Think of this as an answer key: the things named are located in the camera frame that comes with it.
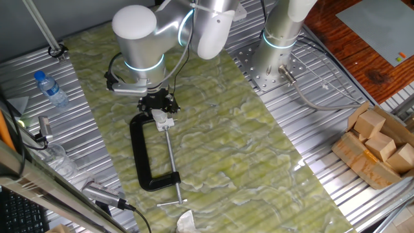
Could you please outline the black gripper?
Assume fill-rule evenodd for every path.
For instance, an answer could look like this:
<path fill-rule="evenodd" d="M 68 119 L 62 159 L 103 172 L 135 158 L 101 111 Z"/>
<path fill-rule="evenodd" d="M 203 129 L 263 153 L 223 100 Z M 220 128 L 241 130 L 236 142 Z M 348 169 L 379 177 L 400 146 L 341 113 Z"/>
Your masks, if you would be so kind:
<path fill-rule="evenodd" d="M 173 93 L 167 89 L 161 89 L 156 93 L 149 93 L 138 102 L 138 110 L 149 116 L 152 109 L 166 109 L 168 113 L 177 113 L 180 109 Z"/>

